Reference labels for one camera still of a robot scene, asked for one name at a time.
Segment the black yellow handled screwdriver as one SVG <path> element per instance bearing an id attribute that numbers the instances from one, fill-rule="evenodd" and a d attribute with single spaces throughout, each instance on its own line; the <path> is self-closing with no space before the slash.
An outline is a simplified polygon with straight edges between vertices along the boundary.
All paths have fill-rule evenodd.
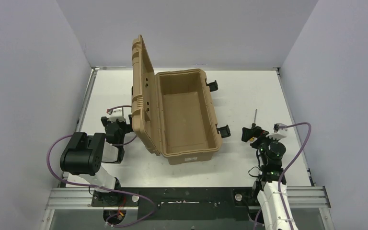
<path id="1" fill-rule="evenodd" d="M 254 117 L 253 117 L 253 123 L 252 123 L 252 129 L 254 129 L 256 127 L 256 117 L 257 117 L 257 112 L 258 112 L 258 109 L 255 109 L 255 112 L 254 112 Z M 253 142 L 254 141 L 254 137 L 250 138 L 250 142 Z"/>

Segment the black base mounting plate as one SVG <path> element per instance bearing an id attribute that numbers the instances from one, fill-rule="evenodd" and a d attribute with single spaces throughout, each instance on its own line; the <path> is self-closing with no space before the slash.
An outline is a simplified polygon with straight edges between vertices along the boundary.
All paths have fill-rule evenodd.
<path id="1" fill-rule="evenodd" d="M 145 220 L 216 220 L 247 221 L 255 217 L 260 204 L 252 187 L 125 187 L 126 193 L 92 193 L 91 206 L 109 208 L 104 218 L 117 211 L 137 212 Z"/>

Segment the tan plastic toolbox bin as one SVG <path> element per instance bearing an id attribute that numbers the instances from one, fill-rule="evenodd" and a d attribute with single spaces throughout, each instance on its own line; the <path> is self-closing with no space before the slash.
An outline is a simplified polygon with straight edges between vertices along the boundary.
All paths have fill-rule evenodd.
<path id="1" fill-rule="evenodd" d="M 132 127 L 146 149 L 171 165 L 209 161 L 230 136 L 218 126 L 208 82 L 201 69 L 155 72 L 144 39 L 132 43 Z"/>

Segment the aluminium frame rail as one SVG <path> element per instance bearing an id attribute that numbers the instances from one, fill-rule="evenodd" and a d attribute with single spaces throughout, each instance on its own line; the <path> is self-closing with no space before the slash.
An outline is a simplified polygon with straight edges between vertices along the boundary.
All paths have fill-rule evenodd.
<path id="1" fill-rule="evenodd" d="M 325 187 L 288 187 L 288 201 L 291 208 L 330 208 L 331 204 Z M 87 188 L 69 187 L 51 190 L 46 210 L 117 210 L 111 206 L 93 206 L 93 196 Z"/>

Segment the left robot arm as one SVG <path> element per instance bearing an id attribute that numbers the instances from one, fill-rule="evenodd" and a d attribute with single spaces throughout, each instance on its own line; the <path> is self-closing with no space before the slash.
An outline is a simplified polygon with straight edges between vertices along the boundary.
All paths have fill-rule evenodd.
<path id="1" fill-rule="evenodd" d="M 94 186 L 93 196 L 98 201 L 116 207 L 125 196 L 118 190 L 119 180 L 109 174 L 102 163 L 120 164 L 125 155 L 125 136 L 133 131 L 122 115 L 101 117 L 103 133 L 89 136 L 75 132 L 61 157 L 60 168 L 64 172 L 79 176 Z"/>

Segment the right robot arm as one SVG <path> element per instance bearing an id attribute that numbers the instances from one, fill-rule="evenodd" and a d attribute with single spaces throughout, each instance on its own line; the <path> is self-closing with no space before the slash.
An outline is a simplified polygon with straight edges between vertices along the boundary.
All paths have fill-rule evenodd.
<path id="1" fill-rule="evenodd" d="M 275 124 L 274 131 L 270 133 L 253 123 L 251 127 L 242 128 L 241 139 L 256 149 L 257 169 L 260 171 L 251 191 L 251 200 L 260 206 L 255 219 L 262 217 L 266 230 L 296 230 L 298 227 L 291 212 L 282 163 L 286 147 L 280 142 L 288 130 L 280 126 Z"/>

